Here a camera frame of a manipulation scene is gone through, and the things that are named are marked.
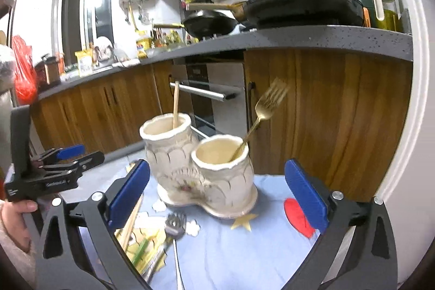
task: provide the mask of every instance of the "blue tablecloth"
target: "blue tablecloth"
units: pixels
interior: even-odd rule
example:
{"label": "blue tablecloth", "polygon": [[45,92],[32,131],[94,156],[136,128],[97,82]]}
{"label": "blue tablecloth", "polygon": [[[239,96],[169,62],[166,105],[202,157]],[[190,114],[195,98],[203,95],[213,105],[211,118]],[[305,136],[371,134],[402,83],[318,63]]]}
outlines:
{"label": "blue tablecloth", "polygon": [[[307,239],[288,222],[284,200],[294,198],[284,176],[255,176],[258,201],[252,213],[252,232],[233,220],[219,220],[197,206],[182,209],[188,220],[201,226],[197,237],[185,235],[179,242],[178,258],[186,290],[280,290],[292,277],[317,240],[317,230]],[[156,213],[152,204],[158,200],[157,182],[151,178],[144,191],[141,211]],[[176,290],[175,264],[171,247],[166,266],[156,273],[154,290]]]}

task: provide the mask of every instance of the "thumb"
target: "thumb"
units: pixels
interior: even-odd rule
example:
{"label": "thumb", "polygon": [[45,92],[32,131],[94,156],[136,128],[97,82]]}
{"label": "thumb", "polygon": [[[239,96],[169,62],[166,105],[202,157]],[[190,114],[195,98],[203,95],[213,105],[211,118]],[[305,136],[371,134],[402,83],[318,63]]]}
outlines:
{"label": "thumb", "polygon": [[13,209],[19,213],[33,213],[38,209],[38,204],[32,200],[22,200],[20,202],[12,203]]}

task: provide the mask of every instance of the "sleeve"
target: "sleeve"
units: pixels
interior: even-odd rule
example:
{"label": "sleeve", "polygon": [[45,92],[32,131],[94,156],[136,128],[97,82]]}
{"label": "sleeve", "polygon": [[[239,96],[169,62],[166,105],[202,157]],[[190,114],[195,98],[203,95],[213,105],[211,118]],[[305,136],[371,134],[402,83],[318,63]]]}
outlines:
{"label": "sleeve", "polygon": [[[4,201],[0,200],[0,213]],[[30,252],[25,253],[8,236],[3,221],[0,218],[0,245],[4,249],[12,264],[15,266],[21,276],[29,283],[30,286],[35,285],[35,249],[34,245],[30,245]]]}

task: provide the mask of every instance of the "gold fork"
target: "gold fork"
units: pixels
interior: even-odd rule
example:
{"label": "gold fork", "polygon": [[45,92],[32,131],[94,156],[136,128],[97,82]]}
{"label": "gold fork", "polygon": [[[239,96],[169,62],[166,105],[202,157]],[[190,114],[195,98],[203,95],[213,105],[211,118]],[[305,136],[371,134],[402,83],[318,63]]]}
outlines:
{"label": "gold fork", "polygon": [[240,150],[244,147],[244,145],[249,141],[251,135],[258,128],[261,121],[266,121],[270,119],[275,113],[277,107],[281,104],[284,97],[287,95],[288,86],[283,81],[276,78],[269,89],[260,97],[257,104],[255,105],[255,113],[257,114],[257,120],[252,125],[251,129],[243,139],[243,142],[239,145],[237,150],[231,156],[230,161],[233,161],[237,158],[237,155],[240,153]]}

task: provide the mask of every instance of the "built-in oven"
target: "built-in oven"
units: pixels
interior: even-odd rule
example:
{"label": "built-in oven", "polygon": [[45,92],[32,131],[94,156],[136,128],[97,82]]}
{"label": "built-in oven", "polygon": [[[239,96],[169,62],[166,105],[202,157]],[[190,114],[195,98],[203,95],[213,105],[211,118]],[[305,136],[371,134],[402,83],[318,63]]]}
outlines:
{"label": "built-in oven", "polygon": [[173,65],[171,87],[180,82],[179,111],[189,114],[202,138],[215,134],[243,137],[247,106],[243,63]]}

